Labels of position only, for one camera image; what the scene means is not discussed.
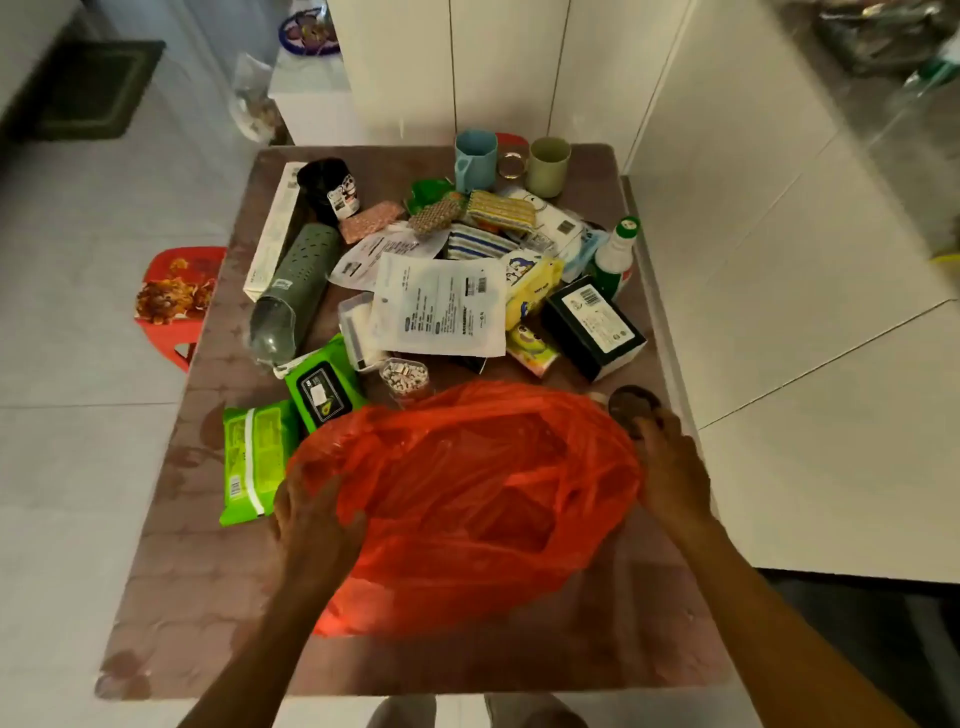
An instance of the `sticker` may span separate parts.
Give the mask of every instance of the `sticker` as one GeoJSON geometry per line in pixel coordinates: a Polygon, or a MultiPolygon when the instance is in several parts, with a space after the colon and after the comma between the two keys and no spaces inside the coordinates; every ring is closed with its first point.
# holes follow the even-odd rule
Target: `sticker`
{"type": "Polygon", "coordinates": [[[636,338],[630,327],[592,285],[585,285],[567,294],[563,302],[603,353],[610,353],[636,338]]]}
{"type": "Polygon", "coordinates": [[[338,220],[346,220],[360,209],[360,199],[357,197],[357,184],[353,175],[347,175],[344,180],[326,193],[326,198],[333,207],[333,214],[338,220]]]}
{"type": "Polygon", "coordinates": [[[328,361],[322,361],[316,369],[305,374],[297,382],[297,387],[317,427],[353,409],[347,392],[328,361]]]}

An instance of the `red plastic bag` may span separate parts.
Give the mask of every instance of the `red plastic bag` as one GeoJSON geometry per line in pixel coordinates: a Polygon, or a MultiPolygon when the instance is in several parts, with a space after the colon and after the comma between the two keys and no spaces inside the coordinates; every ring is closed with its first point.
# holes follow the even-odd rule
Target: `red plastic bag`
{"type": "Polygon", "coordinates": [[[295,461],[314,492],[344,473],[338,516],[368,517],[360,559],[317,623],[327,636],[436,630],[556,591],[642,479],[630,438],[586,397],[482,380],[333,420],[295,461]]]}

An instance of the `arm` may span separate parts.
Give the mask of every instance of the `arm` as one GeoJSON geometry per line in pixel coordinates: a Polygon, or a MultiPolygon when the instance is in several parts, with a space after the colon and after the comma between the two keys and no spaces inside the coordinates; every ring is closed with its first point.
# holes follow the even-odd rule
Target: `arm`
{"type": "Polygon", "coordinates": [[[269,728],[300,653],[326,603],[347,578],[366,530],[363,514],[337,520],[340,480],[314,498],[293,470],[276,493],[274,513],[286,554],[283,580],[260,626],[187,714],[180,728],[269,728]]]}
{"type": "Polygon", "coordinates": [[[683,553],[766,728],[916,728],[794,612],[737,552],[710,513],[707,469],[680,420],[639,422],[645,505],[683,553]]]}

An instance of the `mug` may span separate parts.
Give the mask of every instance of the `mug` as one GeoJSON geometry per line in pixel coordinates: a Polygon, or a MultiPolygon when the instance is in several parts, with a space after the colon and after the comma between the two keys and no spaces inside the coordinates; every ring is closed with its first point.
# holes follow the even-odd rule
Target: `mug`
{"type": "Polygon", "coordinates": [[[457,134],[454,173],[457,192],[490,189],[496,181],[496,134],[468,129],[457,134]]]}
{"type": "Polygon", "coordinates": [[[570,142],[558,136],[537,139],[530,145],[527,180],[523,186],[544,200],[559,195],[564,189],[570,151],[570,142]]]}

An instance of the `round lid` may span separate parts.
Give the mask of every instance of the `round lid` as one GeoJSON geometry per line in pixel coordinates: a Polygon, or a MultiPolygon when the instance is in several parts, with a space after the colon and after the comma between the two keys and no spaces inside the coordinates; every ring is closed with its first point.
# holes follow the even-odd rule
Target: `round lid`
{"type": "Polygon", "coordinates": [[[616,226],[616,234],[631,240],[640,232],[640,221],[635,217],[625,217],[616,226]]]}

